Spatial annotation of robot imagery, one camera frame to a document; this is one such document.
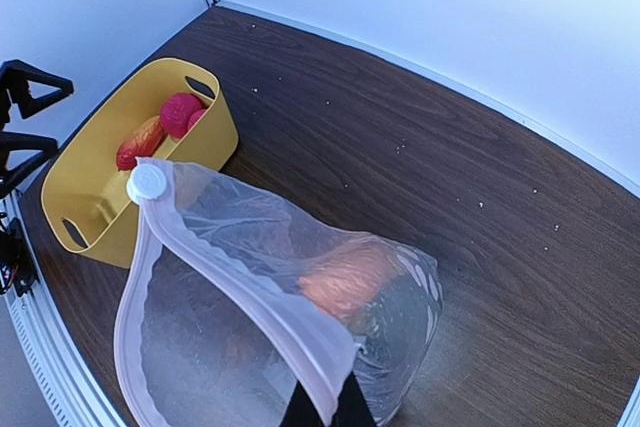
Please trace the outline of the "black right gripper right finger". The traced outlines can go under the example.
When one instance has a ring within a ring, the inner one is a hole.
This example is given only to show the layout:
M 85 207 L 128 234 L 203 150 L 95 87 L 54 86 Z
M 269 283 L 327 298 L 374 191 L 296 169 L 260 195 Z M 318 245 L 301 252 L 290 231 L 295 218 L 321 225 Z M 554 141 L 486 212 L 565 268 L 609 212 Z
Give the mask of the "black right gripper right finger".
M 375 427 L 375 421 L 353 372 L 345 380 L 330 426 Z

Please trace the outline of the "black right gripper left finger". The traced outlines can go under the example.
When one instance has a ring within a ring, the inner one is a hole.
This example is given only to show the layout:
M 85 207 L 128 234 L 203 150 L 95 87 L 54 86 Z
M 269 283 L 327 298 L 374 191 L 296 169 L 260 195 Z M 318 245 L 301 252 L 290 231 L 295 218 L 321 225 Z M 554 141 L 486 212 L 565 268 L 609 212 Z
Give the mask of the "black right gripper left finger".
M 300 382 L 296 383 L 280 427 L 323 427 L 315 406 Z

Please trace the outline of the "orange toy orange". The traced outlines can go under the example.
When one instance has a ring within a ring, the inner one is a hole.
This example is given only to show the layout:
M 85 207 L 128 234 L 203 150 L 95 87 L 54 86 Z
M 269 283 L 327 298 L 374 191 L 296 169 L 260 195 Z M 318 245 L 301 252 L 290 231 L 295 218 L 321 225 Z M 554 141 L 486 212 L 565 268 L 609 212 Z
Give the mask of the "orange toy orange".
M 349 242 L 320 257 L 299 278 L 302 294 L 323 313 L 349 323 L 403 274 L 396 254 L 377 241 Z

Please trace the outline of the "clear zip top bag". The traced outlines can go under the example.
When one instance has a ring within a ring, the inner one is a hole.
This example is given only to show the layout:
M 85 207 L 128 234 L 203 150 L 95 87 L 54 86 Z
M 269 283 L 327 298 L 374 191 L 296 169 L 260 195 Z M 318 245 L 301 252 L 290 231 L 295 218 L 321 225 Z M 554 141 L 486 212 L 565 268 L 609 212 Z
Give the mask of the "clear zip top bag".
M 280 426 L 300 382 L 330 426 L 351 372 L 375 426 L 392 420 L 442 314 L 432 256 L 195 163 L 173 163 L 169 192 L 138 207 L 114 359 L 139 425 Z M 298 281 L 365 241 L 387 245 L 404 272 L 343 323 Z

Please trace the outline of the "red toy apple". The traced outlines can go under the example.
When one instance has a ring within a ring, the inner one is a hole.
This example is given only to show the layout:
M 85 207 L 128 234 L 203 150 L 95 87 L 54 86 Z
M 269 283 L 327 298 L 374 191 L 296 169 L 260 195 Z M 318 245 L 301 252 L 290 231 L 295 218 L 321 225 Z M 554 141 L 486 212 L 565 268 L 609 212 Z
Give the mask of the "red toy apple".
M 199 109 L 195 111 L 188 120 L 187 130 L 190 131 L 206 113 L 206 109 Z
M 188 132 L 191 117 L 202 110 L 204 105 L 196 95 L 174 94 L 161 107 L 160 125 L 167 135 L 181 139 Z

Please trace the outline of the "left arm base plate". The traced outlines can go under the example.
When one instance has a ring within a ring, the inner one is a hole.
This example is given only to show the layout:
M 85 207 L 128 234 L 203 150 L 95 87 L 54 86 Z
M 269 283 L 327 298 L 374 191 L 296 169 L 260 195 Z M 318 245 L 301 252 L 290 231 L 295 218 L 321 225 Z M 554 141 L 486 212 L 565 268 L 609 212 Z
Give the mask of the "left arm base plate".
M 18 297 L 30 292 L 38 280 L 21 221 L 15 217 L 1 227 L 1 294 L 14 290 Z

